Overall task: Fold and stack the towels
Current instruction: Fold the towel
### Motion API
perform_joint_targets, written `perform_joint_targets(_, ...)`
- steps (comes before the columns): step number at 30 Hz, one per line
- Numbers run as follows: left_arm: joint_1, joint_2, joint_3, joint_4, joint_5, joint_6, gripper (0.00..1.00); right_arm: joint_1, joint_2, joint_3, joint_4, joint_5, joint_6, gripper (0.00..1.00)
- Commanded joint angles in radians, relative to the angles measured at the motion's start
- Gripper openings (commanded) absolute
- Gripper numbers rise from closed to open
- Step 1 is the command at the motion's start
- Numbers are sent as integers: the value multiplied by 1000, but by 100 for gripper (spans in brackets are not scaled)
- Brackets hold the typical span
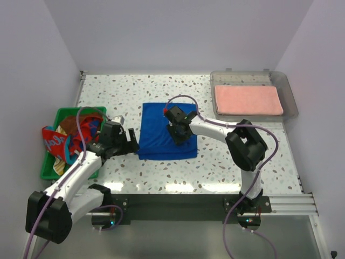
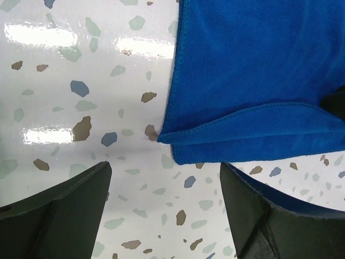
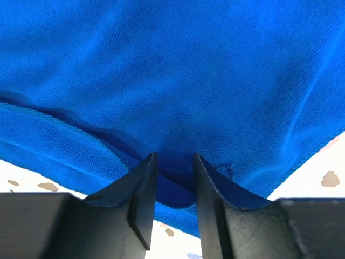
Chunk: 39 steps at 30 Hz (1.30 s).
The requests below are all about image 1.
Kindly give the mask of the pink towel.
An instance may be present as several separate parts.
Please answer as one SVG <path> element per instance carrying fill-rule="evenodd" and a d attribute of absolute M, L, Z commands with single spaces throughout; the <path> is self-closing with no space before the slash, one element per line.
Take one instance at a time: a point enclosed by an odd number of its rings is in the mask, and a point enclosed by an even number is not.
<path fill-rule="evenodd" d="M 274 86 L 215 86 L 215 105 L 221 115 L 280 116 L 284 113 Z"/>

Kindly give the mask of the blue towel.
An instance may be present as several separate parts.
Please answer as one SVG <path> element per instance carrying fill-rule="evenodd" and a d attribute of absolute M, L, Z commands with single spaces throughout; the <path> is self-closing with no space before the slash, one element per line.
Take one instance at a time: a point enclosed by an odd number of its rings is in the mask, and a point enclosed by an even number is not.
<path fill-rule="evenodd" d="M 198 155 L 197 136 L 176 145 L 170 136 L 168 119 L 163 115 L 165 103 L 144 103 L 140 128 L 139 150 L 136 152 L 140 160 L 183 160 L 193 159 Z"/>

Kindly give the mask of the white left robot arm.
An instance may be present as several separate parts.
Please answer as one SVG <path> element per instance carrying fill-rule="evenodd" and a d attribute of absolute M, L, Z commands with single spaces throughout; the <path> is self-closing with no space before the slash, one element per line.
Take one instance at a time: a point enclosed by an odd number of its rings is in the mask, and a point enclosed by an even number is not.
<path fill-rule="evenodd" d="M 124 118 L 106 121 L 97 142 L 91 141 L 75 163 L 53 185 L 42 192 L 33 192 L 27 202 L 25 230 L 56 244 L 62 243 L 72 226 L 93 209 L 106 212 L 111 208 L 111 190 L 92 184 L 76 196 L 84 182 L 114 156 L 139 150 L 132 128 L 123 129 Z"/>

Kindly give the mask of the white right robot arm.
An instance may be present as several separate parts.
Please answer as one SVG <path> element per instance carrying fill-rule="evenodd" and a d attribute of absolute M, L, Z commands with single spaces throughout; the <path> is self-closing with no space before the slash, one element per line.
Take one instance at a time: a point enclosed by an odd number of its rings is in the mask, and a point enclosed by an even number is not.
<path fill-rule="evenodd" d="M 194 136 L 208 137 L 225 143 L 232 161 L 241 170 L 239 208 L 247 212 L 259 206 L 263 188 L 260 183 L 260 169 L 267 151 L 267 144 L 248 120 L 236 125 L 222 124 L 218 120 L 205 121 L 197 112 L 186 114 L 178 106 L 163 109 L 168 119 L 167 130 L 177 145 Z"/>

